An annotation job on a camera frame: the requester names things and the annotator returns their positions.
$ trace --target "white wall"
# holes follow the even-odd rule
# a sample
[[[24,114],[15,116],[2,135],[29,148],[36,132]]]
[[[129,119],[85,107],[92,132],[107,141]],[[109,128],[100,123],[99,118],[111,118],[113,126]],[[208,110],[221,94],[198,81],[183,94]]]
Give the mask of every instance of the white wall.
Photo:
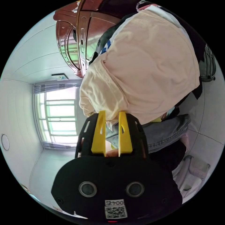
[[[60,168],[74,157],[75,151],[47,149],[40,155],[31,176],[30,191],[48,207],[59,207],[51,195],[53,181]]]
[[[47,81],[56,73],[80,79],[59,53],[53,15],[54,12],[46,16],[21,39],[3,70],[2,79],[34,84]]]
[[[16,81],[0,81],[0,136],[8,136],[10,149],[4,158],[15,178],[29,187],[30,175],[43,150],[32,105],[33,86]]]

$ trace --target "laundry basket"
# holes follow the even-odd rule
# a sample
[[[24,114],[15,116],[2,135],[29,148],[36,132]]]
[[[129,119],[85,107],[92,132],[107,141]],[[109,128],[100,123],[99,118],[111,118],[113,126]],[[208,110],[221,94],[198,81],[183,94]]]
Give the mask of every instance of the laundry basket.
[[[199,63],[200,76],[203,82],[215,80],[216,62],[215,56],[208,45],[204,52],[204,61]]]

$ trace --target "window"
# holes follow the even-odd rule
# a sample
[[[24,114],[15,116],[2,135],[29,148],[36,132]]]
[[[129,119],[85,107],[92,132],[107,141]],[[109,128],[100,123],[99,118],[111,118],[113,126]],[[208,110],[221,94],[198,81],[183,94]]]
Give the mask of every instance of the window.
[[[42,141],[76,146],[76,87],[34,96],[35,117]]]

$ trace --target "denim fabric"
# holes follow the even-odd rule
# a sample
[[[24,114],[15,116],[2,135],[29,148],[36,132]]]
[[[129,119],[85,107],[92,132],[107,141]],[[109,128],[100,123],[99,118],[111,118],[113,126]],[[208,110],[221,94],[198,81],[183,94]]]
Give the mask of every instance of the denim fabric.
[[[143,127],[147,138],[149,153],[157,152],[179,140],[180,137],[186,133],[190,122],[190,116],[184,114],[160,123],[149,123],[148,126]],[[106,140],[115,148],[118,148],[118,124],[113,126],[113,131],[106,126]]]

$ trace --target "printed number label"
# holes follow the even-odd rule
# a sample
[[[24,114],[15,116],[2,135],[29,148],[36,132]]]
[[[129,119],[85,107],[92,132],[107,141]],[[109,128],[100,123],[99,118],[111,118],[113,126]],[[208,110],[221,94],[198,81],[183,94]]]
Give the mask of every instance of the printed number label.
[[[105,206],[123,206],[124,205],[124,200],[119,199],[119,200],[105,200]]]

